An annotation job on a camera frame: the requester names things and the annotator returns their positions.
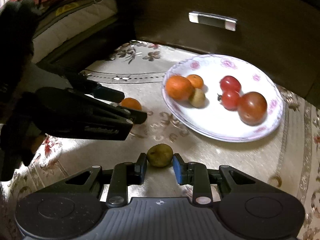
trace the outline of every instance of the drawer handle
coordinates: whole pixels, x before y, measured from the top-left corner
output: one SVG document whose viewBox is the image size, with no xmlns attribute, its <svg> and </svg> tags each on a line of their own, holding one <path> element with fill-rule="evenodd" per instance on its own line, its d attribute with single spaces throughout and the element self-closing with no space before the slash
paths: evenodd
<svg viewBox="0 0 320 240">
<path fill-rule="evenodd" d="M 216 26 L 235 32 L 238 20 L 212 13 L 190 12 L 189 21 L 193 23 Z"/>
</svg>

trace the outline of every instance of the tangerine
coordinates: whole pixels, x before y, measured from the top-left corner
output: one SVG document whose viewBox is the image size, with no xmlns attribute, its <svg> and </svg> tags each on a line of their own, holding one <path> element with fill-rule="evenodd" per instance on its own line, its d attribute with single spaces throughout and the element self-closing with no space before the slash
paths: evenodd
<svg viewBox="0 0 320 240">
<path fill-rule="evenodd" d="M 120 105 L 127 108 L 139 110 L 139 111 L 142 110 L 141 104 L 137 99 L 134 99 L 134 98 L 125 98 L 121 101 Z"/>
<path fill-rule="evenodd" d="M 200 76 L 192 74 L 192 75 L 188 75 L 187 79 L 190 80 L 194 88 L 199 88 L 199 89 L 203 88 L 204 83 L 203 83 L 203 79 Z"/>
<path fill-rule="evenodd" d="M 195 89 L 187 78 L 172 76 L 167 80 L 165 90 L 175 100 L 187 100 Z"/>
</svg>

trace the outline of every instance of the floral tablecloth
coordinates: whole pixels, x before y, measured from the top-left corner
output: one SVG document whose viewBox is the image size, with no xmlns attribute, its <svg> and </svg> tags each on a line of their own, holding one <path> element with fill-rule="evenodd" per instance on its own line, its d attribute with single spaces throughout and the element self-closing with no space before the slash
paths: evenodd
<svg viewBox="0 0 320 240">
<path fill-rule="evenodd" d="M 175 119 L 161 96 L 164 73 L 175 62 L 196 55 L 156 44 L 131 41 L 106 60 L 96 61 L 83 74 L 103 86 L 136 98 L 148 112 L 142 125 L 133 127 L 125 141 L 98 141 L 48 136 L 29 167 L 21 166 L 9 182 L 2 182 L 0 232 L 7 239 L 20 239 L 14 222 L 16 201 L 92 165 L 112 169 L 117 163 L 135 162 L 141 152 L 157 143 L 169 144 L 185 161 L 204 163 L 207 168 L 231 165 L 257 179 L 297 197 L 306 219 L 298 238 L 320 237 L 320 117 L 303 98 L 279 87 L 285 101 L 279 128 L 261 140 L 227 143 L 204 137 Z M 108 187 L 102 195 L 105 200 Z M 148 166 L 145 183 L 130 186 L 132 196 L 168 197 L 190 195 L 191 187 L 176 183 L 173 168 Z M 215 200 L 219 200 L 214 187 Z"/>
</svg>

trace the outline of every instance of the cherry tomato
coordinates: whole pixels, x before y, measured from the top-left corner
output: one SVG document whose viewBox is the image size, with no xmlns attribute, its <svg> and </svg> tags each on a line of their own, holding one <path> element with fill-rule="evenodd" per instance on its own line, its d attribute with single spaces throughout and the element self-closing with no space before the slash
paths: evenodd
<svg viewBox="0 0 320 240">
<path fill-rule="evenodd" d="M 221 102 L 224 108 L 230 111 L 237 110 L 239 99 L 239 93 L 234 90 L 224 91 L 222 96 L 218 96 L 218 100 Z"/>
<path fill-rule="evenodd" d="M 234 90 L 239 93 L 241 90 L 241 84 L 235 77 L 225 76 L 220 80 L 220 88 L 223 92 L 226 90 Z"/>
<path fill-rule="evenodd" d="M 267 107 L 267 101 L 262 94 L 249 92 L 240 98 L 238 114 L 242 122 L 248 125 L 258 125 L 267 116 Z"/>
</svg>

